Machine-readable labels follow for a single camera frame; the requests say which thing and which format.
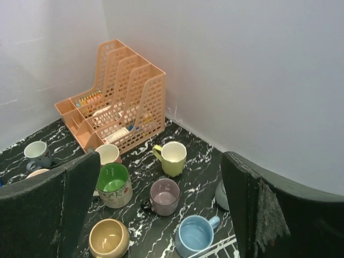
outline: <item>table surface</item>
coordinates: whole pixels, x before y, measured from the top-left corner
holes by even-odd
[[[56,163],[65,163],[83,155],[73,136],[62,120],[57,120],[45,128],[0,152],[0,178],[11,184],[28,176],[24,148],[33,141],[44,141],[53,153]],[[148,197],[154,181],[166,177],[159,160],[153,155],[154,145],[169,141],[179,141],[187,148],[187,163],[182,175],[173,178],[181,188],[181,199],[177,211],[169,217],[144,212],[140,203]],[[133,198],[121,209],[106,207],[99,198],[92,200],[84,228],[74,257],[92,257],[89,253],[88,237],[93,225],[105,218],[122,221],[130,233],[130,248],[124,257],[179,257],[174,245],[177,226],[187,216],[197,214],[207,219],[218,215],[221,223],[215,230],[214,242],[234,235],[231,215],[221,209],[214,198],[217,184],[221,181],[221,152],[181,128],[170,120],[159,135],[142,143],[122,156],[132,180]],[[226,248],[231,258],[237,258],[236,243]],[[209,257],[228,257],[221,250]]]

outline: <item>blue mug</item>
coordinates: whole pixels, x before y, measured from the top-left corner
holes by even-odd
[[[220,218],[215,216],[206,220],[202,216],[186,217],[179,226],[176,234],[176,249],[182,258],[187,258],[210,247],[214,240],[214,229],[220,224]]]

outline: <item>desk file organizer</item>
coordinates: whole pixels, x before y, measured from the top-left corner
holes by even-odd
[[[98,48],[94,86],[55,104],[82,147],[121,153],[165,128],[166,74],[119,40]]]

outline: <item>white mug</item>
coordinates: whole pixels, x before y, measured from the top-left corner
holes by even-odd
[[[104,144],[96,148],[96,152],[101,156],[101,167],[109,163],[122,163],[119,149],[114,144]]]

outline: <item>tan bowl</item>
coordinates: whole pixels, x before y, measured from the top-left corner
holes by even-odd
[[[103,219],[92,228],[89,246],[93,257],[122,257],[129,247],[128,230],[118,220]]]
[[[29,174],[26,178],[37,176],[37,175],[42,174],[42,173],[44,173],[46,171],[49,171],[49,169],[46,169],[46,168],[38,169],[38,170],[32,172],[31,174]]]

